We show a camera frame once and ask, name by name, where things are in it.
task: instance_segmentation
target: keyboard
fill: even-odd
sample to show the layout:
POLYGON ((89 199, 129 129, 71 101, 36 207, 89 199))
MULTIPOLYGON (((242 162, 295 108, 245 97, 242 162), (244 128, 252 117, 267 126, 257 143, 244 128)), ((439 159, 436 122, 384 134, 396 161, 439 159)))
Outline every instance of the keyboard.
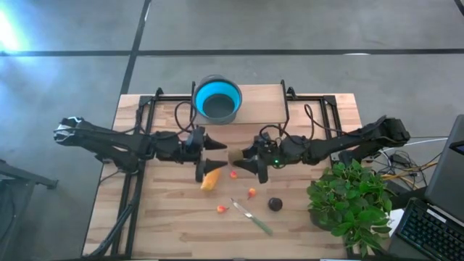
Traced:
POLYGON ((464 261, 464 228, 411 199, 396 234, 433 260, 464 261))

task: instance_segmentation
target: knife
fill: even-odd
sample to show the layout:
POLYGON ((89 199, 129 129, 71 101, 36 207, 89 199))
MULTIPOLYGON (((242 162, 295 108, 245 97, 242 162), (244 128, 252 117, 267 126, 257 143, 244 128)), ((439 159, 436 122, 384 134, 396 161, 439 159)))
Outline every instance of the knife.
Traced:
POLYGON ((238 209, 240 212, 242 212, 245 217, 251 219, 253 221, 253 223, 255 223, 256 225, 258 225, 261 229, 264 230, 264 232, 266 232, 267 235, 269 236, 272 236, 273 235, 273 230, 270 229, 266 224, 264 224, 261 220, 258 220, 254 215, 252 215, 248 210, 244 209, 237 201, 233 200, 231 198, 231 201, 232 201, 232 205, 238 209))

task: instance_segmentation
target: potted plant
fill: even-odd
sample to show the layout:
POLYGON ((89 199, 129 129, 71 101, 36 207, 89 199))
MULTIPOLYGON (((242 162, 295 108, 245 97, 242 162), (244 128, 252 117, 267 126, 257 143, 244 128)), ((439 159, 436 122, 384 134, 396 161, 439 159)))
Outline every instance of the potted plant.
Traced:
POLYGON ((347 247, 358 246, 364 257, 368 247, 381 249, 381 234, 392 210, 389 192, 379 175, 353 160, 327 167, 319 181, 307 188, 311 220, 334 236, 343 236, 347 247))

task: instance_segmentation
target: wooden table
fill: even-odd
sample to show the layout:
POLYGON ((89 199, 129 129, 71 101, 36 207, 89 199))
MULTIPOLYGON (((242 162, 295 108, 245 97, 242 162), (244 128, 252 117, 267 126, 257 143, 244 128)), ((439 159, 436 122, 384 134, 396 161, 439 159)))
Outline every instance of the wooden table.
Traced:
MULTIPOLYGON (((342 129, 352 131, 359 128, 361 122, 354 95, 333 95, 336 96, 342 129)), ((139 97, 121 96, 115 130, 123 131, 133 127, 139 97)), ((316 102, 290 101, 287 131, 291 134, 308 136, 310 133, 310 120, 303 109, 306 103, 312 105, 316 121, 322 122, 320 105, 316 102)), ((153 131, 178 130, 173 118, 176 104, 175 101, 157 102, 153 131)), ((180 110, 181 123, 186 124, 188 118, 189 109, 186 106, 180 110)), ((261 127, 262 124, 208 125, 207 132, 229 148, 245 148, 251 144, 261 127)), ((325 138, 321 128, 316 127, 315 138, 325 138)), ((210 151, 206 156, 212 160, 226 160, 227 150, 210 151)), ((195 182, 193 164, 179 165, 150 160, 145 171, 132 256, 141 259, 345 257, 346 250, 341 238, 315 227, 307 211, 310 200, 306 188, 311 181, 321 176, 328 165, 327 159, 316 166, 289 165, 282 170, 270 167, 269 181, 265 184, 259 184, 254 175, 238 168, 234 170, 239 178, 232 180, 228 177, 231 167, 227 166, 223 168, 215 190, 204 192, 200 191, 200 184, 195 182), (247 192, 251 187, 256 188, 257 195, 247 200, 247 192), (274 235, 266 235, 233 207, 224 214, 217 214, 218 205, 231 207, 231 197, 269 225, 274 235), (268 209, 267 201, 271 197, 283 200, 281 211, 272 212, 268 209)), ((102 177, 114 171, 114 165, 105 165, 102 177)), ((100 185, 84 254, 92 252, 114 225, 123 180, 122 174, 116 175, 100 185)), ((127 225, 123 230, 122 246, 125 246, 126 233, 127 225)))

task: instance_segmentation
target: gray floor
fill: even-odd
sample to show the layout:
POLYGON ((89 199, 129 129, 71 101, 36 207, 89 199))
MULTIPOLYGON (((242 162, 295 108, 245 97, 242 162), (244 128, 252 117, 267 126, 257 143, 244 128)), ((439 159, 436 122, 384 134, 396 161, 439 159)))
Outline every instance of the gray floor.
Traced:
MULTIPOLYGON (((0 51, 130 51, 143 3, 3 0, 0 51)), ((453 0, 153 0, 140 49, 451 49, 464 48, 463 25, 453 0)), ((102 166, 56 145, 52 130, 72 115, 111 126, 128 60, 0 57, 0 159, 59 179, 56 191, 36 189, 17 260, 80 255, 102 166)), ((464 54, 139 57, 128 93, 188 93, 211 73, 283 78, 297 92, 355 93, 364 123, 401 118, 414 142, 446 136, 463 113, 462 68, 464 54)), ((404 150, 425 163, 443 145, 404 150)))

